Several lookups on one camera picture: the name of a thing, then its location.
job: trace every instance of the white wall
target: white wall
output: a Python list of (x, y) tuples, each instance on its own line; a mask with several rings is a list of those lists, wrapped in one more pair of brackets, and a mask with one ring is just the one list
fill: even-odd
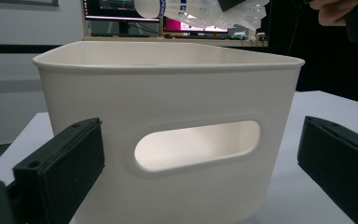
[[(0, 44), (64, 45), (83, 38), (80, 0), (58, 7), (0, 3)], [(11, 143), (32, 117), (47, 111), (36, 54), (0, 54), (0, 144)]]

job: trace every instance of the white plastic bin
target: white plastic bin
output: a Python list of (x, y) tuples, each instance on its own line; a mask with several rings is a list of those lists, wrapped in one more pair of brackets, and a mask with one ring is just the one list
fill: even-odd
[(231, 224), (252, 216), (303, 63), (142, 42), (75, 42), (35, 57), (55, 134), (82, 119), (103, 121), (106, 166), (76, 223)]

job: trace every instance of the computer monitor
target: computer monitor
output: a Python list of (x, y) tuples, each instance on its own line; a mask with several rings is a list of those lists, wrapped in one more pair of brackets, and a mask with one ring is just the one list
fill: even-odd
[(189, 33), (198, 34), (228, 34), (228, 29), (221, 29), (216, 26), (207, 26), (205, 28), (194, 27), (184, 22), (177, 21), (168, 17), (163, 17), (163, 32), (165, 33)]
[(119, 33), (129, 33), (128, 22), (155, 22), (160, 18), (147, 19), (138, 14), (133, 0), (82, 0), (86, 21), (118, 21)]

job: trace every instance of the plastic bottle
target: plastic bottle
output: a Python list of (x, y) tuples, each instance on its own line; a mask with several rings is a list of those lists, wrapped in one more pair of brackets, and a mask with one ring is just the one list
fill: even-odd
[(134, 0), (145, 18), (166, 16), (196, 27), (232, 28), (234, 24), (255, 30), (260, 27), (269, 0), (247, 0), (223, 12), (217, 0)]

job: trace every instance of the handle cutout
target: handle cutout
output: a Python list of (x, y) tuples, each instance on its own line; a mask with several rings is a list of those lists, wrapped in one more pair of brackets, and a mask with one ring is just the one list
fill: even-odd
[(260, 138), (252, 120), (151, 133), (135, 149), (135, 159), (149, 171), (162, 171), (229, 155), (249, 153)]

